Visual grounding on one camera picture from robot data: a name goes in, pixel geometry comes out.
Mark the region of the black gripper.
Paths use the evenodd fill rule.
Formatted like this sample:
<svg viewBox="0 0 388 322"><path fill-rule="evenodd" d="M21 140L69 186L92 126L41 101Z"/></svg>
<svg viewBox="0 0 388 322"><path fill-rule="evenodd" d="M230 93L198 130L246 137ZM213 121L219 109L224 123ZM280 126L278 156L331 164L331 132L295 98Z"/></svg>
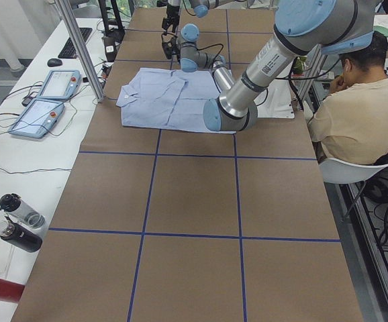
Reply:
<svg viewBox="0 0 388 322"><path fill-rule="evenodd" d="M178 36L170 33L161 34L161 45L167 59L178 56Z"/></svg>
<svg viewBox="0 0 388 322"><path fill-rule="evenodd" d="M166 17L164 17L162 20L162 29L165 32L171 30L172 33L175 33L177 27L179 26L179 20L180 15L178 9L176 11L167 11Z"/></svg>

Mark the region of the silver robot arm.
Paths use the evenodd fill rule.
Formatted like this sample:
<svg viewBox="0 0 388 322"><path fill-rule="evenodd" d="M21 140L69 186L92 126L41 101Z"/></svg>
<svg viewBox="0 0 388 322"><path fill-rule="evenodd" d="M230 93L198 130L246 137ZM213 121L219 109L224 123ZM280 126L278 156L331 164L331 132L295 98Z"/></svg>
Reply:
<svg viewBox="0 0 388 322"><path fill-rule="evenodd" d="M270 83L298 56L319 45L322 54L343 54L366 48L373 37L378 1L280 1L275 13L273 36L234 79L219 54L197 47L199 29L188 23L178 36L162 42L168 59L176 57L181 69L209 69L221 91L203 108L203 120L211 131L242 131L255 124L254 103Z"/></svg>
<svg viewBox="0 0 388 322"><path fill-rule="evenodd" d="M195 17L205 17L210 10L229 3L243 3L245 7L250 5L250 1L189 0L188 3L193 10L193 13L189 14ZM160 0L156 2L157 7L166 7L166 17L162 20L162 30L165 34L169 29L172 33L176 32L180 22L181 4L187 8L186 1Z"/></svg>

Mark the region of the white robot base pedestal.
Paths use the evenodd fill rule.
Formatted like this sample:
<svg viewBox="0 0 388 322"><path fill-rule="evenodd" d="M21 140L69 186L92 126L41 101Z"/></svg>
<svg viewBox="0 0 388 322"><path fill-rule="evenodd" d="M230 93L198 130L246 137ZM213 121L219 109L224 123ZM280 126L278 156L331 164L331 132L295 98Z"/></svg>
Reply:
<svg viewBox="0 0 388 322"><path fill-rule="evenodd" d="M266 91L254 100L259 118L293 119L291 92L287 81L274 80Z"/></svg>

